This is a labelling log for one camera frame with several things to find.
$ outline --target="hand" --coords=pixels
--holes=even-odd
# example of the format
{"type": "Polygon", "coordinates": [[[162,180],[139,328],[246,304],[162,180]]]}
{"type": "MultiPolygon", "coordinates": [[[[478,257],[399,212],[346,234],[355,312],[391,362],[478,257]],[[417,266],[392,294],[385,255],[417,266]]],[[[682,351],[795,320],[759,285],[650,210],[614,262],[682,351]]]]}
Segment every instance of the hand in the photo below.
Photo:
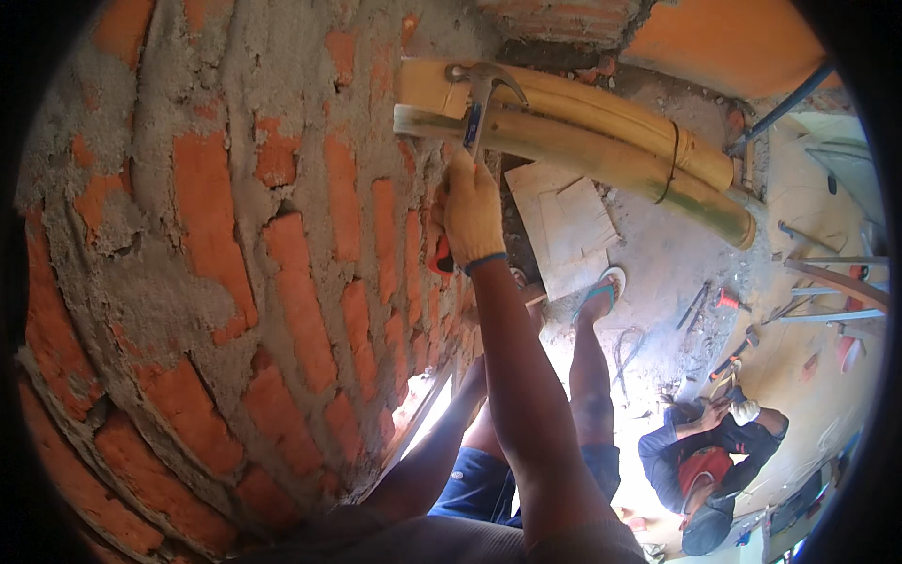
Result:
{"type": "Polygon", "coordinates": [[[480,162],[474,172],[473,158],[458,147],[448,171],[444,224],[455,262],[465,268],[486,256],[505,253],[501,194],[485,164],[480,162]]]}
{"type": "Polygon", "coordinates": [[[464,380],[460,383],[461,394],[469,395],[470,399],[479,402],[489,393],[489,387],[485,380],[485,356],[479,355],[473,359],[473,363],[466,370],[464,380]]]}
{"type": "Polygon", "coordinates": [[[730,412],[730,402],[730,398],[723,397],[705,405],[702,417],[698,420],[702,432],[716,429],[721,424],[723,418],[730,412]]]}

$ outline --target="blue shorts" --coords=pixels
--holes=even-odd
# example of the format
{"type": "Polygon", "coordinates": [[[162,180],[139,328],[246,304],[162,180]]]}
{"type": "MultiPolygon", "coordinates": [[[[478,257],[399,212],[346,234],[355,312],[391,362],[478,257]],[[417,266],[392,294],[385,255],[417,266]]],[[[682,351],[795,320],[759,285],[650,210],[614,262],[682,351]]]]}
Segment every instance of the blue shorts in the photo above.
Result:
{"type": "MultiPolygon", "coordinates": [[[[580,447],[585,464],[610,502],[620,486],[620,449],[613,445],[580,447]]],[[[451,477],[430,515],[464,517],[523,528],[520,509],[511,516],[516,483],[511,467],[476,448],[461,447],[451,477]]]]}

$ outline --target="bamboo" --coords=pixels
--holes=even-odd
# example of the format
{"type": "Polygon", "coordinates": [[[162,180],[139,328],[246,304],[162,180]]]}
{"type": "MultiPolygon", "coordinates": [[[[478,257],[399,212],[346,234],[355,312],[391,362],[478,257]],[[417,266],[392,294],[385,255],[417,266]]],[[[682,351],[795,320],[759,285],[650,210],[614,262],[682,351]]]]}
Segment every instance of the bamboo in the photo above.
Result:
{"type": "MultiPolygon", "coordinates": [[[[680,170],[667,188],[670,162],[572,125],[509,110],[491,108],[480,144],[534,161],[551,162],[610,186],[629,190],[671,211],[692,218],[731,245],[745,250],[755,238],[755,220],[742,206],[680,170]]],[[[395,106],[397,134],[463,138],[464,122],[395,106]]]]}
{"type": "MultiPolygon", "coordinates": [[[[403,60],[396,80],[396,102],[445,116],[463,117],[468,88],[462,88],[465,83],[452,85],[445,80],[445,66],[449,62],[472,63],[403,60]]],[[[503,67],[517,80],[529,99],[529,111],[581,125],[673,161],[677,130],[673,122],[665,117],[656,116],[629,100],[574,80],[535,70],[503,67]]],[[[523,106],[513,91],[505,87],[495,90],[492,99],[523,106]]],[[[730,188],[733,181],[730,158],[689,130],[679,127],[678,131],[677,168],[719,191],[730,188]]]]}

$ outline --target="man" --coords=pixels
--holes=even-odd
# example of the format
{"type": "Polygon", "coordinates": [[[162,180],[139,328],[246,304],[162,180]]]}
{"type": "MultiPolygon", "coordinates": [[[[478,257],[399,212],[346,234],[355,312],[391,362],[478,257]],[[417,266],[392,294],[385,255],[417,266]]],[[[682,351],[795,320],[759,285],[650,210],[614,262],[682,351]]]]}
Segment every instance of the man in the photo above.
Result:
{"type": "Polygon", "coordinates": [[[506,263],[501,199],[492,175],[484,164],[474,167],[462,149],[452,155],[449,168],[444,228],[455,261],[473,280],[483,359],[474,362],[429,434],[360,505],[336,508],[282,544],[242,558],[243,564],[644,562],[603,491],[612,493],[611,483],[619,479],[616,462],[613,468],[610,464],[616,451],[612,410],[601,348],[597,341],[591,347],[586,333],[612,306],[616,284],[600,282],[577,315],[577,339],[586,344],[577,345],[584,354],[575,356],[575,371],[594,371],[594,377],[573,378],[571,371],[571,385],[585,388],[573,390],[576,401],[568,404],[506,263]],[[505,478],[510,467],[520,489],[522,529],[487,519],[427,515],[451,474],[469,415],[486,393],[491,411],[485,408],[468,435],[468,448],[484,447],[486,456],[505,465],[505,478]],[[491,445],[487,421],[497,441],[491,445]],[[586,447],[607,457],[607,463],[590,463],[590,471],[586,447]]]}
{"type": "Polygon", "coordinates": [[[747,400],[739,386],[707,403],[664,411],[664,426],[639,440],[645,476],[669,511],[683,515],[683,552],[716,550],[730,533],[735,497],[777,451],[789,420],[747,400]],[[730,454],[748,455],[734,465],[730,454]]]}

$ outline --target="black cap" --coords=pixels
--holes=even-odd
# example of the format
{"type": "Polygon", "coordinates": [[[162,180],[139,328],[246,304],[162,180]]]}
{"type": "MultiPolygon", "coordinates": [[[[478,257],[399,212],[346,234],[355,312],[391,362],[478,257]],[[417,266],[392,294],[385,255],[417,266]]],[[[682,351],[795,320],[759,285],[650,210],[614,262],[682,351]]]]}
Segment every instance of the black cap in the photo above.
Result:
{"type": "Polygon", "coordinates": [[[683,552],[703,556],[714,552],[730,534],[735,498],[710,495],[683,530],[683,552]]]}

